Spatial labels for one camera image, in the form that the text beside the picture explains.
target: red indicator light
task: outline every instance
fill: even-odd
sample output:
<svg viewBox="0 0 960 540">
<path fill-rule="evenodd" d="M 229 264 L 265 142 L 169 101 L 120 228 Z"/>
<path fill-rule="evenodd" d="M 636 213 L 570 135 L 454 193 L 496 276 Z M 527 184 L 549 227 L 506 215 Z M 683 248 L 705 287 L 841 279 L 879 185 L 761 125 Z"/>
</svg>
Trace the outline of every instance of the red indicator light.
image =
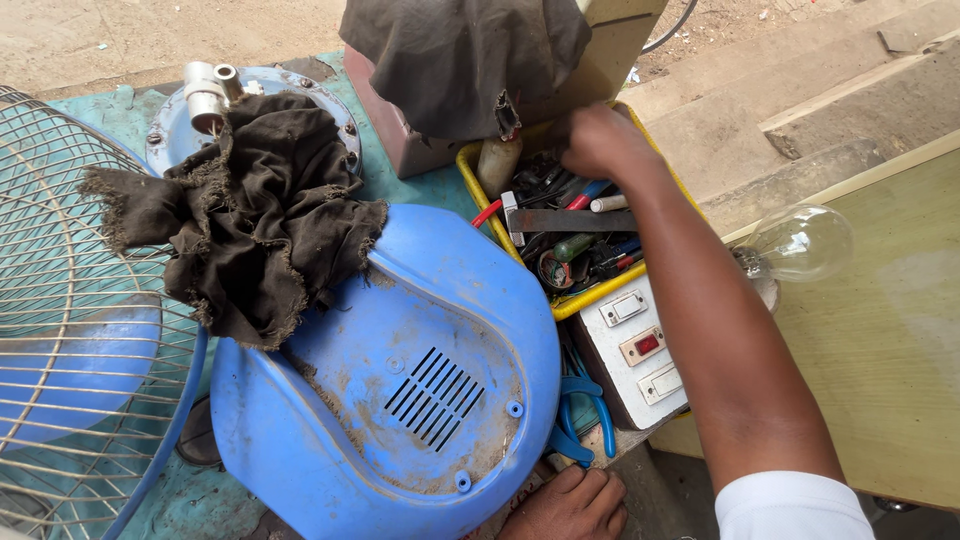
<svg viewBox="0 0 960 540">
<path fill-rule="evenodd" d="M 650 334 L 644 337 L 643 339 L 637 341 L 637 343 L 635 343 L 634 346 L 640 352 L 640 355 L 643 356 L 653 351 L 657 347 L 659 347 L 660 343 L 659 341 L 657 341 L 657 338 L 653 334 Z"/>
</svg>

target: bicycle wheel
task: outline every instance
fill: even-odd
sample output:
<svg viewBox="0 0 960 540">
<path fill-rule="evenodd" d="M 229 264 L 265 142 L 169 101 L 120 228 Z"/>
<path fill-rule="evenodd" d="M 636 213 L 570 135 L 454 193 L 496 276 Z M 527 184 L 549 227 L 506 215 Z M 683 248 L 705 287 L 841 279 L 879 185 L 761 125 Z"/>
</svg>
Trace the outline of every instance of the bicycle wheel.
<svg viewBox="0 0 960 540">
<path fill-rule="evenodd" d="M 654 26 L 653 32 L 647 38 L 647 44 L 643 45 L 641 54 L 649 53 L 663 45 L 668 39 L 680 30 L 680 27 L 686 22 L 686 18 L 693 13 L 693 8 L 697 5 L 697 0 L 670 0 L 663 8 L 663 14 L 660 20 Z"/>
</svg>

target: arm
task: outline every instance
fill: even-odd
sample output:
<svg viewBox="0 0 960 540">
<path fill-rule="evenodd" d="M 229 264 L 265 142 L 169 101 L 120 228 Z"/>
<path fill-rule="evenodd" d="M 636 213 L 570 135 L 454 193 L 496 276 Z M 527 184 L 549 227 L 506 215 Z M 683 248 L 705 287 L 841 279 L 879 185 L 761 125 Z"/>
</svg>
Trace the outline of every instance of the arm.
<svg viewBox="0 0 960 540">
<path fill-rule="evenodd" d="M 573 112 L 564 167 L 610 178 L 636 217 L 670 354 L 713 489 L 763 471 L 844 481 L 827 424 L 766 306 L 643 133 L 594 105 Z"/>
</svg>

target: concrete step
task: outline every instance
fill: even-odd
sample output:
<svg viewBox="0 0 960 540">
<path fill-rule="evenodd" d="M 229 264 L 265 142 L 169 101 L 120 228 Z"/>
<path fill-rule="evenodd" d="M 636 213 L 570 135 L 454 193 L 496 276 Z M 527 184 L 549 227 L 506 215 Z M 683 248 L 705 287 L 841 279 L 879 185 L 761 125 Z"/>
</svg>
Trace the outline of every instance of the concrete step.
<svg viewBox="0 0 960 540">
<path fill-rule="evenodd" d="M 782 155 L 809 156 L 854 136 L 890 159 L 960 130 L 960 30 L 762 122 Z"/>
<path fill-rule="evenodd" d="M 695 201 L 790 162 L 770 145 L 740 97 L 720 91 L 644 126 Z"/>
<path fill-rule="evenodd" d="M 669 75 L 628 88 L 618 99 L 650 121 L 728 90 L 761 121 L 894 59 L 877 30 L 926 41 L 958 25 L 956 0 L 870 0 L 675 63 Z"/>
<path fill-rule="evenodd" d="M 855 138 L 701 201 L 700 210 L 717 234 L 723 236 L 884 161 L 876 149 L 876 141 Z"/>
</svg>

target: hand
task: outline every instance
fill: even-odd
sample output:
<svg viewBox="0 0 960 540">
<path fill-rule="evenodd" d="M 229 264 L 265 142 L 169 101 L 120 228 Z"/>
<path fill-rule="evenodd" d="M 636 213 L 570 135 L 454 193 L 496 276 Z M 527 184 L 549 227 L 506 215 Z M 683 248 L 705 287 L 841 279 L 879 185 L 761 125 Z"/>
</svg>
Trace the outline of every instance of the hand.
<svg viewBox="0 0 960 540">
<path fill-rule="evenodd" d="M 571 465 L 528 497 L 496 540 L 615 540 L 627 525 L 626 495 L 616 474 Z"/>
<path fill-rule="evenodd" d="M 574 110 L 554 123 L 548 140 L 564 168 L 585 178 L 619 184 L 621 171 L 636 170 L 651 161 L 662 163 L 643 132 L 630 121 L 626 107 L 619 104 L 613 109 L 596 103 Z"/>
</svg>

